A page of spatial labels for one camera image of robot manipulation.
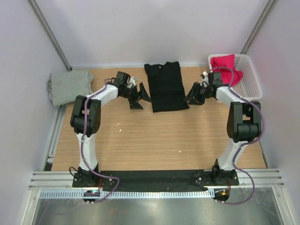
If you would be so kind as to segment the black t shirt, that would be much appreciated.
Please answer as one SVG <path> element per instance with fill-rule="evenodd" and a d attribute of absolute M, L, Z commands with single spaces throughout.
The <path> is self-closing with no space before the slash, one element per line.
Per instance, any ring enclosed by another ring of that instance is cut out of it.
<path fill-rule="evenodd" d="M 145 64 L 144 69 L 154 113 L 189 109 L 179 62 Z"/>

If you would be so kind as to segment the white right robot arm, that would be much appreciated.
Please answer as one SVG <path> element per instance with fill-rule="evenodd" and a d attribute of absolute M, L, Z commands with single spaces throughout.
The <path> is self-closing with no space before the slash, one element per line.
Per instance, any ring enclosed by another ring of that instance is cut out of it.
<path fill-rule="evenodd" d="M 263 133 L 261 105 L 244 99 L 223 83 L 220 72 L 204 72 L 202 82 L 193 84 L 186 101 L 190 105 L 203 105 L 208 98 L 215 98 L 229 108 L 226 125 L 229 141 L 211 171 L 201 176 L 209 184 L 221 186 L 237 179 L 236 163 L 242 152 Z"/>

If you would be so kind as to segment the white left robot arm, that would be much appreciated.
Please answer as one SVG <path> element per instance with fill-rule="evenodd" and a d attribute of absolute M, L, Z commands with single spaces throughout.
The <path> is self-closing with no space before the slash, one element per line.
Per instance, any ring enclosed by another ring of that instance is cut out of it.
<path fill-rule="evenodd" d="M 73 174 L 73 187 L 95 187 L 101 178 L 96 157 L 96 133 L 101 124 L 101 109 L 110 101 L 122 97 L 128 100 L 130 109 L 142 110 L 140 100 L 152 102 L 143 83 L 124 72 L 105 79 L 104 86 L 87 96 L 75 98 L 70 125 L 76 133 L 80 147 L 80 163 Z"/>

